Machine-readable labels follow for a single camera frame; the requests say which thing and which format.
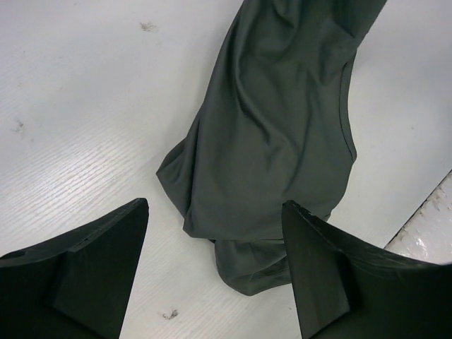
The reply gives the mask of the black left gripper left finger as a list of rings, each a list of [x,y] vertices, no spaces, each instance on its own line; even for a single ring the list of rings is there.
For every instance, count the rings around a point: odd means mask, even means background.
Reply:
[[[2,338],[118,338],[148,226],[136,198],[1,257]]]

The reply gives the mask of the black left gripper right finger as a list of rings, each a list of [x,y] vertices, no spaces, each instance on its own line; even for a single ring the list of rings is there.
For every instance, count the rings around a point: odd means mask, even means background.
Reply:
[[[294,201],[282,206],[303,338],[450,338],[451,266],[378,248]]]

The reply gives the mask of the dark grey t-shirt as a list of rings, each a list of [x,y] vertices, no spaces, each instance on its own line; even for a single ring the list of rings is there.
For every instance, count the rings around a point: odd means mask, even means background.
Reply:
[[[327,219],[357,152],[348,93],[383,1],[244,1],[186,137],[157,177],[184,231],[214,245],[223,282],[252,296],[290,282],[281,208]]]

